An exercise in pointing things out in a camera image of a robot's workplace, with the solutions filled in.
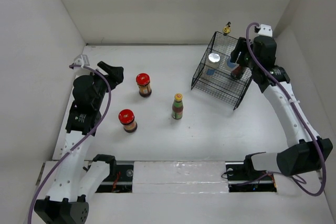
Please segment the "clear glass oil bottle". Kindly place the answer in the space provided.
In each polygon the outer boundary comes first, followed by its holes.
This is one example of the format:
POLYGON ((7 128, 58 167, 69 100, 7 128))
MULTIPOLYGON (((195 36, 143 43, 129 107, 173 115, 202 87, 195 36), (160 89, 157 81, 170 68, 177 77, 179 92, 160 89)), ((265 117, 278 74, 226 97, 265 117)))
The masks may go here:
POLYGON ((231 32, 231 22, 228 22, 223 28, 222 53, 225 53, 229 46, 229 33, 231 32))

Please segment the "silver lid shaker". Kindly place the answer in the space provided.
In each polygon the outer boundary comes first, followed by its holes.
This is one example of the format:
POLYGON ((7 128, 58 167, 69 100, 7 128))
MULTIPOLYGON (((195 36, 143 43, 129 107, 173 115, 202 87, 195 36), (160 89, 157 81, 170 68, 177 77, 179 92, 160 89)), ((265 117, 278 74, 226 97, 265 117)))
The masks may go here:
POLYGON ((227 68, 230 69, 231 71, 237 67, 236 63, 231 62, 231 57, 227 58, 226 65, 227 65, 227 68))
POLYGON ((217 69, 217 67, 219 66, 220 63, 220 55, 216 54, 216 53, 210 53, 207 56, 206 59, 206 65, 207 65, 207 71, 206 74, 208 76, 212 76, 215 73, 215 70, 217 69))

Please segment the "dark soy sauce bottle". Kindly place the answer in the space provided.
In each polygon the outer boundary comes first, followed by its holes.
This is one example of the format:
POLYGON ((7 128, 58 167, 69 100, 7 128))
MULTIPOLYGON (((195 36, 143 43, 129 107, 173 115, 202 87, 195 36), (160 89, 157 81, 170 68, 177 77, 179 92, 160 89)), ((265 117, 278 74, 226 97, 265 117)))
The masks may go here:
POLYGON ((233 71, 230 72, 230 76, 235 80, 240 80, 246 71, 246 67, 238 65, 233 71))

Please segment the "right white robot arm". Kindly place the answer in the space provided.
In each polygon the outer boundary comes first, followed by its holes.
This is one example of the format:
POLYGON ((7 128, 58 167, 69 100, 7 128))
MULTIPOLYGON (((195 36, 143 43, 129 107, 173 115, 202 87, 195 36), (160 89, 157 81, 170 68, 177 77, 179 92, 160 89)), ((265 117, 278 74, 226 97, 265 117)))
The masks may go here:
POLYGON ((279 153, 255 153, 245 157, 243 173, 254 179, 261 171, 281 172, 285 176, 303 174, 322 167, 333 149, 329 138, 309 124, 285 69, 275 64, 277 44, 267 36, 257 36, 251 50, 240 37, 230 54, 231 62, 251 70, 252 79, 272 105, 285 132, 287 149, 279 153))

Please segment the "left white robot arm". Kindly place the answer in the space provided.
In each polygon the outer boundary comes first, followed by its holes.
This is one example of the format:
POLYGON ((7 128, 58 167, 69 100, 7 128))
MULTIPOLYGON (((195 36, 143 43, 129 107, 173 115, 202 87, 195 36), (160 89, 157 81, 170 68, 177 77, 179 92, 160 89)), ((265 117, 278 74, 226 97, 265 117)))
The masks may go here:
POLYGON ((60 160, 54 165, 36 190, 28 211, 31 223, 36 213, 44 223, 85 223, 89 213, 89 198, 103 180, 117 175, 116 160, 111 155, 98 155, 85 175, 82 175, 86 153, 98 126, 107 112, 100 112, 104 96, 111 103, 111 91, 124 79, 124 68, 101 61, 100 70, 84 63, 69 67, 82 68, 90 73, 73 82, 73 102, 67 124, 65 143, 60 160))

